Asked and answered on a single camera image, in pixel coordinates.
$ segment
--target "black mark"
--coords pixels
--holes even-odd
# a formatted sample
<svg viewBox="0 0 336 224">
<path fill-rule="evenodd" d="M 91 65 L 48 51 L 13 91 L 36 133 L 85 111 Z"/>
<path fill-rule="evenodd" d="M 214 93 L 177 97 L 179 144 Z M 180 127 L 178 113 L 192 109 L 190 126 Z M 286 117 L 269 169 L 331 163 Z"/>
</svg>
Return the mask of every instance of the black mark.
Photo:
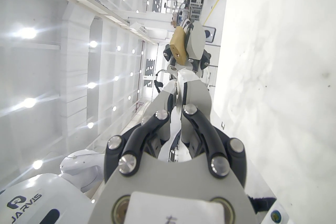
<svg viewBox="0 0 336 224">
<path fill-rule="evenodd" d="M 168 220 L 166 222 L 166 224 L 176 224 L 175 221 L 177 220 L 177 218 L 172 217 L 172 216 L 167 216 L 166 219 Z"/>
</svg>

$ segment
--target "silver screw head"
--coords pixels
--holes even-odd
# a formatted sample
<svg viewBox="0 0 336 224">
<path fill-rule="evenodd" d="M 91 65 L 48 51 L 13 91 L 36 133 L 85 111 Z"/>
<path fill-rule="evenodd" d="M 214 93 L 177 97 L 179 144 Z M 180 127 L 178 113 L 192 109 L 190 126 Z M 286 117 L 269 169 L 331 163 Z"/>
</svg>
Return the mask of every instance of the silver screw head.
<svg viewBox="0 0 336 224">
<path fill-rule="evenodd" d="M 155 116 L 159 120 L 164 120 L 164 119 L 166 119 L 168 117 L 168 112 L 166 110 L 158 110 L 155 113 Z"/>
<path fill-rule="evenodd" d="M 119 172 L 121 174 L 129 174 L 131 173 L 135 167 L 136 167 L 136 157 L 131 155 L 131 154 L 126 154 L 123 155 L 119 159 L 118 167 L 119 167 Z"/>
<path fill-rule="evenodd" d="M 232 138 L 230 140 L 230 146 L 236 153 L 241 153 L 244 151 L 244 144 L 237 138 Z"/>
<path fill-rule="evenodd" d="M 184 107 L 185 113 L 189 115 L 193 115 L 197 112 L 197 107 L 193 104 L 187 104 Z"/>
<path fill-rule="evenodd" d="M 230 172 L 228 160 L 222 156 L 216 156 L 211 160 L 211 169 L 221 177 L 225 177 Z"/>
<path fill-rule="evenodd" d="M 115 135 L 109 139 L 109 141 L 107 142 L 107 147 L 110 150 L 115 150 L 120 147 L 121 141 L 121 137 L 119 135 Z"/>
</svg>

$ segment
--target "black joint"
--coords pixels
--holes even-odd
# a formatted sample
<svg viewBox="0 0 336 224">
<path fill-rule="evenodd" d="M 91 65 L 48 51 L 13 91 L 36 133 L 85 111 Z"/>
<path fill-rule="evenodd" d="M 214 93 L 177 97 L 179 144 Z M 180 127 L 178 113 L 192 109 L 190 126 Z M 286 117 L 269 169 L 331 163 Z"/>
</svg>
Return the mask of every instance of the black joint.
<svg viewBox="0 0 336 224">
<path fill-rule="evenodd" d="M 118 167 L 119 159 L 121 158 L 121 153 L 130 138 L 133 131 L 139 127 L 140 124 L 129 129 L 126 133 L 121 135 L 121 144 L 117 149 L 111 150 L 106 146 L 105 158 L 104 158 L 104 180 L 105 183 L 108 181 L 114 170 Z"/>
<path fill-rule="evenodd" d="M 131 136 L 129 137 L 124 150 L 122 151 L 122 156 L 126 154 L 131 154 L 137 159 L 135 169 L 128 173 L 122 174 L 125 177 L 133 176 L 138 170 L 141 162 L 141 157 L 144 152 L 144 148 L 150 140 L 157 136 L 158 130 L 163 127 L 169 121 L 169 114 L 166 119 L 159 120 L 155 115 L 153 115 L 148 121 L 140 126 L 138 126 Z"/>
<path fill-rule="evenodd" d="M 176 63 L 176 59 L 175 59 L 174 56 L 172 56 L 171 59 L 170 59 L 170 63 L 169 63 L 169 64 L 170 64 L 171 66 L 175 66 L 175 63 Z"/>
<path fill-rule="evenodd" d="M 189 115 L 183 110 L 183 115 L 192 124 L 192 127 L 198 135 L 200 141 L 203 142 L 203 147 L 208 161 L 208 168 L 211 175 L 219 179 L 224 178 L 213 172 L 211 168 L 212 158 L 216 156 L 228 158 L 226 150 L 215 128 L 199 109 L 197 109 L 197 112 L 193 115 Z"/>
<path fill-rule="evenodd" d="M 203 51 L 203 55 L 201 58 L 201 70 L 205 69 L 210 65 L 211 54 L 209 54 L 206 50 Z"/>
<path fill-rule="evenodd" d="M 245 187 L 246 177 L 247 177 L 247 163 L 246 163 L 246 153 L 243 150 L 241 153 L 237 153 L 232 150 L 230 146 L 230 140 L 225 133 L 221 130 L 216 129 L 218 136 L 221 138 L 221 142 L 227 152 L 228 161 L 230 163 L 231 170 L 236 175 L 237 179 L 239 180 L 242 187 Z"/>
<path fill-rule="evenodd" d="M 167 61 L 170 60 L 170 58 L 171 58 L 171 56 L 172 56 L 172 52 L 171 52 L 171 49 L 170 49 L 169 44 L 166 45 L 166 47 L 165 47 L 165 49 L 164 49 L 164 51 L 163 51 L 163 55 L 164 55 L 164 57 L 165 57 L 165 59 L 166 59 Z"/>
<path fill-rule="evenodd" d="M 193 62 L 191 62 L 191 65 L 192 65 L 192 71 L 194 73 L 197 73 L 198 72 L 198 66 L 199 66 L 199 63 L 200 61 L 197 60 L 197 59 L 194 59 Z"/>
</svg>

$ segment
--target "ceiling light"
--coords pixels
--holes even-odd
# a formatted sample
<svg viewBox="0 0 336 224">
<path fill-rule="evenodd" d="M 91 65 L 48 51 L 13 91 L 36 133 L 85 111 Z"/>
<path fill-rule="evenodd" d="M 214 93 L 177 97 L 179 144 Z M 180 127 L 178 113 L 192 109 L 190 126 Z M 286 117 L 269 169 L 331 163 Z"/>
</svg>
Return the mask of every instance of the ceiling light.
<svg viewBox="0 0 336 224">
<path fill-rule="evenodd" d="M 33 168 L 36 169 L 36 170 L 40 169 L 41 166 L 42 166 L 42 164 L 43 164 L 43 161 L 41 161 L 40 159 L 39 160 L 35 160 L 33 162 Z"/>
<path fill-rule="evenodd" d="M 23 106 L 26 108 L 31 108 L 36 104 L 36 99 L 34 98 L 27 98 L 23 101 Z"/>
<path fill-rule="evenodd" d="M 34 28 L 23 28 L 18 31 L 18 36 L 23 39 L 32 39 L 36 36 L 37 32 Z"/>
<path fill-rule="evenodd" d="M 98 45 L 98 43 L 94 40 L 90 42 L 90 47 L 92 47 L 92 48 L 96 48 L 97 45 Z"/>
<path fill-rule="evenodd" d="M 87 87 L 90 88 L 90 89 L 93 89 L 97 86 L 97 84 L 95 82 L 90 82 Z"/>
</svg>

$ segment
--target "white robot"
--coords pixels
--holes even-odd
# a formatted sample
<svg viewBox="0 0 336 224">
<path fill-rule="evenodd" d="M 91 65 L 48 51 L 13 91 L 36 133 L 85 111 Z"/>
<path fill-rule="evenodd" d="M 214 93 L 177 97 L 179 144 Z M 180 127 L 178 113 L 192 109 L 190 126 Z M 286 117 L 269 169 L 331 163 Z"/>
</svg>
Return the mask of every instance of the white robot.
<svg viewBox="0 0 336 224">
<path fill-rule="evenodd" d="M 193 43 L 191 49 L 186 46 L 189 62 L 198 64 L 190 62 L 193 70 L 180 64 L 180 70 L 167 70 L 172 79 L 141 123 L 110 138 L 105 154 L 72 153 L 62 161 L 60 175 L 38 175 L 3 191 L 0 223 L 257 224 L 244 192 L 244 145 L 211 124 L 211 97 L 197 68 L 201 52 Z M 182 54 L 182 49 L 171 49 L 174 58 Z M 192 158 L 183 163 L 157 160 L 170 138 L 174 107 L 181 119 L 181 141 Z M 103 179 L 104 190 L 92 204 L 83 192 Z M 263 223 L 289 221 L 277 203 L 268 213 Z"/>
</svg>

